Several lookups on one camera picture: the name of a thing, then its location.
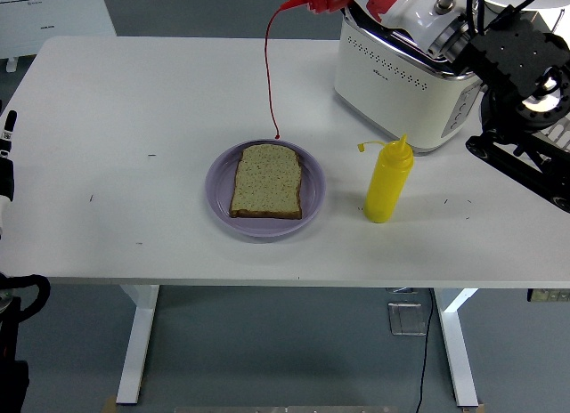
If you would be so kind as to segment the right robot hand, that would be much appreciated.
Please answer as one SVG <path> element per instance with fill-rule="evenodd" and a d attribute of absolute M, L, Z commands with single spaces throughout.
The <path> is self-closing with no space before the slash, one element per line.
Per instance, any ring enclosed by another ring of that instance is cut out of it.
<path fill-rule="evenodd" d="M 384 28 L 402 29 L 418 48 L 439 56 L 455 32 L 466 0 L 353 0 L 374 22 Z"/>

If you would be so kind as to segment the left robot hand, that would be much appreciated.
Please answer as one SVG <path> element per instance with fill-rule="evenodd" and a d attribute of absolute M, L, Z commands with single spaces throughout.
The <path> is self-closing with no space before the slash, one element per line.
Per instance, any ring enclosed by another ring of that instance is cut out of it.
<path fill-rule="evenodd" d="M 10 152 L 16 121 L 17 112 L 10 110 L 5 119 L 4 130 L 1 132 L 1 228 L 4 227 L 4 211 L 13 202 L 14 196 L 14 168 Z"/>

